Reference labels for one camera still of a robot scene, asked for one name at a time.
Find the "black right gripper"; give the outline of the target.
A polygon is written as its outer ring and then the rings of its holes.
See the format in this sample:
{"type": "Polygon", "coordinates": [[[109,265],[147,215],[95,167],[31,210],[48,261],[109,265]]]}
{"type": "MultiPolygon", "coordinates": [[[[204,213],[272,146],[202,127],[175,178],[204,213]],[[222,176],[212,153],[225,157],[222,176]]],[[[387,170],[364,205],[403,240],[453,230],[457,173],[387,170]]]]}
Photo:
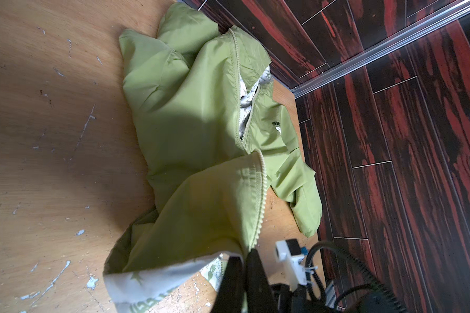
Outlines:
{"type": "Polygon", "coordinates": [[[305,286],[298,285],[294,292],[291,292],[289,285],[282,283],[273,284],[270,288],[280,313],[329,312],[327,306],[307,299],[305,286]]]}

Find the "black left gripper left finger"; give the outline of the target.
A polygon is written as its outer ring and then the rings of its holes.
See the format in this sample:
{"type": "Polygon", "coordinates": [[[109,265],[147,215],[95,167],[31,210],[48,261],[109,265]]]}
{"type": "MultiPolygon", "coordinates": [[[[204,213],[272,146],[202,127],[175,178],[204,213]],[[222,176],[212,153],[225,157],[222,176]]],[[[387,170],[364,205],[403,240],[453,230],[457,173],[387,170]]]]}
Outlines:
{"type": "Polygon", "coordinates": [[[245,293],[245,268],[240,257],[230,257],[211,313],[241,313],[245,293]]]}

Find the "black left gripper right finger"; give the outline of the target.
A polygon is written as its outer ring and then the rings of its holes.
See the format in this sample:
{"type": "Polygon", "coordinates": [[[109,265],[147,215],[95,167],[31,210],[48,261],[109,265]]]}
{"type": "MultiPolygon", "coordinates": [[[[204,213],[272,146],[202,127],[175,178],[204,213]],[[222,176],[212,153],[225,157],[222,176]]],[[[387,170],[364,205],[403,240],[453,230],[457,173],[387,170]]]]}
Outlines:
{"type": "Polygon", "coordinates": [[[257,249],[252,249],[248,254],[245,268],[245,290],[248,313],[278,313],[278,307],[257,249]]]}

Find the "green Snoopy zip jacket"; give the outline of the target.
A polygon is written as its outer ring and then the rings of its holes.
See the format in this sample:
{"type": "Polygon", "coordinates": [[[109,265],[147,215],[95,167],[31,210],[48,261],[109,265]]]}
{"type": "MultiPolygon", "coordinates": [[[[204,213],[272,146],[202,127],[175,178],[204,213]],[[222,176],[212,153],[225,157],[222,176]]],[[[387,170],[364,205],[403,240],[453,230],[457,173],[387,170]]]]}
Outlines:
{"type": "Polygon", "coordinates": [[[222,253],[245,257],[269,189],[297,227],[317,233],[322,205],[270,57],[239,27],[225,33],[173,4],[156,37],[125,30],[123,90],[154,190],[151,210],[117,240],[103,272],[118,312],[147,312],[222,253]]]}

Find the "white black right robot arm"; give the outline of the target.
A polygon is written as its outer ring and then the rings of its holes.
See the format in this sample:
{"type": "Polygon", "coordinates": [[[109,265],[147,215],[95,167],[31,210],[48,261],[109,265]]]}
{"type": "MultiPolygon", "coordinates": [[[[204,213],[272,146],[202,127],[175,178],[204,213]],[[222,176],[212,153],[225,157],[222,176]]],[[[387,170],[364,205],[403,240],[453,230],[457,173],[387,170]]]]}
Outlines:
{"type": "Polygon", "coordinates": [[[295,292],[291,292],[286,284],[273,284],[270,287],[279,312],[407,312],[397,299],[391,299],[381,292],[374,291],[368,284],[355,286],[343,292],[332,306],[328,306],[331,302],[329,300],[326,300],[325,304],[320,304],[306,299],[307,290],[301,285],[295,292]],[[349,308],[343,311],[338,309],[339,303],[345,297],[360,290],[367,290],[368,293],[358,298],[349,308]]]}

